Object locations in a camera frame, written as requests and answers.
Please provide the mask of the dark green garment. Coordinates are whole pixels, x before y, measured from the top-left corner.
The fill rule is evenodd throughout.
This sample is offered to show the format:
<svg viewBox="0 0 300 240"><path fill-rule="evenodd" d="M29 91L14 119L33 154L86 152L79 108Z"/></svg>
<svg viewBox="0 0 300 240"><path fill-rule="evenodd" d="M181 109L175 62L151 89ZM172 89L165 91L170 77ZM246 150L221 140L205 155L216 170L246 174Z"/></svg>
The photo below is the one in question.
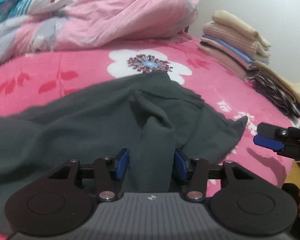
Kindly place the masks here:
<svg viewBox="0 0 300 240"><path fill-rule="evenodd" d="M123 190L166 192L175 150L219 163L248 119L227 119L165 72L138 74L76 91L42 107L0 117L0 233L15 191L69 159L90 163L129 150Z"/></svg>

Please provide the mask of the dark patterned folded garment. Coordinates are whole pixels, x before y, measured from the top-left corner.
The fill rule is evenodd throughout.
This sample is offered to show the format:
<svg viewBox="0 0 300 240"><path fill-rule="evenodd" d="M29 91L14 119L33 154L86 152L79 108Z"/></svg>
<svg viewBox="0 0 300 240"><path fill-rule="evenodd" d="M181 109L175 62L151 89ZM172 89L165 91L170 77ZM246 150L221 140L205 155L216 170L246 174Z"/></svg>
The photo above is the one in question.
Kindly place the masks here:
<svg viewBox="0 0 300 240"><path fill-rule="evenodd" d="M257 73L254 77L253 88L265 96L285 116L300 118L300 103L271 77Z"/></svg>

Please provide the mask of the tan folded cloth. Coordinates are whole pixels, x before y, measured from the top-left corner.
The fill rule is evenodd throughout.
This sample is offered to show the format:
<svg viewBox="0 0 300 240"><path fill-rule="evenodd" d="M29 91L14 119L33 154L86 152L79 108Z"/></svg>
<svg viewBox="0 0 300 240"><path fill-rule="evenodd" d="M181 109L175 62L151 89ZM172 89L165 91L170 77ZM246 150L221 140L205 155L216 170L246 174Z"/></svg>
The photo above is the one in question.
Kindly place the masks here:
<svg viewBox="0 0 300 240"><path fill-rule="evenodd" d="M275 73L266 64L255 61L256 68L265 76L271 78L275 83L277 83L284 91L286 91L295 102L300 104L300 83L293 83L282 77L281 75Z"/></svg>

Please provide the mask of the beige pink folded garment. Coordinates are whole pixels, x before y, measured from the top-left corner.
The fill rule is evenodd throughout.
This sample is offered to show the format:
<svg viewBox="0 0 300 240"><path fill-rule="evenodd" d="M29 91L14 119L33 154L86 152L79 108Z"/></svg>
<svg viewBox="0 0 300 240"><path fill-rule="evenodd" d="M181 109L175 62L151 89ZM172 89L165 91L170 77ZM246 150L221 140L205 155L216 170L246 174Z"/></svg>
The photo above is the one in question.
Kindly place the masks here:
<svg viewBox="0 0 300 240"><path fill-rule="evenodd" d="M258 72L256 68L247 69L243 64L241 64L238 60L228 55L227 53L222 52L219 49L211 48L209 46L205 46L200 42L198 44L198 48L204 54L213 57L217 62L219 62L225 69L235 74L242 80L252 79Z"/></svg>

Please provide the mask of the pink checked folded garment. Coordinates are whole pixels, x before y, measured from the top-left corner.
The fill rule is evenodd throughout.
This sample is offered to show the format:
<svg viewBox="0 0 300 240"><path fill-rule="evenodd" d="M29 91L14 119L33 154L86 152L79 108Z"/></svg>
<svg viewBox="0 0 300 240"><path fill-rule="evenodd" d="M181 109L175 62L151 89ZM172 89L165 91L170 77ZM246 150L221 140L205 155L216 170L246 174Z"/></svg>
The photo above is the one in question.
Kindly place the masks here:
<svg viewBox="0 0 300 240"><path fill-rule="evenodd" d="M254 60L269 61L269 49L265 49L260 41L248 39L230 27L211 21L203 26L203 33L226 42Z"/></svg>

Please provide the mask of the blue folded garment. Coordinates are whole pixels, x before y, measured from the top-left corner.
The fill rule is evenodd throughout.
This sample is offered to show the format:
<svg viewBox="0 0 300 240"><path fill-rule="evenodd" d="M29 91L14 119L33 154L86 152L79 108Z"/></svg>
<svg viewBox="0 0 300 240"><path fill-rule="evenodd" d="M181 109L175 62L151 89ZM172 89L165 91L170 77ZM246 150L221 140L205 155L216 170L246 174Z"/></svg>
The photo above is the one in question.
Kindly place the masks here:
<svg viewBox="0 0 300 240"><path fill-rule="evenodd" d="M269 64L269 61L262 61L262 60L255 60L249 57L246 53L243 51L235 48L234 46L227 44L223 40L219 38L215 38L209 35L203 35L201 38L201 43L207 43L209 44L212 48L218 49L221 52L230 55L237 61L239 61L245 68L247 69L252 69L255 66L255 61L262 62L264 64Z"/></svg>

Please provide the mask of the pink floral bed sheet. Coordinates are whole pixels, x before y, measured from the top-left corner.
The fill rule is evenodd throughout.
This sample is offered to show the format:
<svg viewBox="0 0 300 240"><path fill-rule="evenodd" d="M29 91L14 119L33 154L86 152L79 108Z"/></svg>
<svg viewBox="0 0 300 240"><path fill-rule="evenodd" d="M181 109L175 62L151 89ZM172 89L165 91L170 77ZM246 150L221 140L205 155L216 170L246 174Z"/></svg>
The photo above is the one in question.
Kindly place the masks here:
<svg viewBox="0 0 300 240"><path fill-rule="evenodd" d="M243 138L228 159L281 186L294 167L292 160L256 146L253 137L261 122L300 127L300 120L284 116L250 83L201 52L198 43L196 38L183 34L172 40L118 42L96 50L17 57L0 66L0 115L17 114L89 85L132 75L129 59L139 54L153 55L169 62L172 80L200 94L227 118L248 118Z"/></svg>

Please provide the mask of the cream folded garment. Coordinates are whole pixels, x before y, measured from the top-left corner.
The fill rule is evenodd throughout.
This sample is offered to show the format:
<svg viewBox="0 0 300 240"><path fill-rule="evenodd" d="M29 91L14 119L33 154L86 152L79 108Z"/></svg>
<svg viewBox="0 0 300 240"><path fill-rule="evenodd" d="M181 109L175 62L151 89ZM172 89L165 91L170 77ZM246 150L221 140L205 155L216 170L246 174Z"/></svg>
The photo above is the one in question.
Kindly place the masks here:
<svg viewBox="0 0 300 240"><path fill-rule="evenodd" d="M244 22L242 19L225 10L217 10L212 16L212 20L216 23L230 27L243 35L244 37L258 41L264 50L269 49L271 44L265 39L255 28Z"/></svg>

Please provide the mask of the light pink quilt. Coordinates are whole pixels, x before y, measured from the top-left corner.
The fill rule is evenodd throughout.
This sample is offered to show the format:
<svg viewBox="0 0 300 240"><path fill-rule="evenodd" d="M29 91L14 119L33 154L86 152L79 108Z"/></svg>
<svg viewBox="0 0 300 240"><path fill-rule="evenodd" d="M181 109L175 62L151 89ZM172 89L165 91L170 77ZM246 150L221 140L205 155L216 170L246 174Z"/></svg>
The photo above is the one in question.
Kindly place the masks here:
<svg viewBox="0 0 300 240"><path fill-rule="evenodd" d="M198 0L31 0L0 22L0 64L45 51L85 50L117 39L169 38L192 24Z"/></svg>

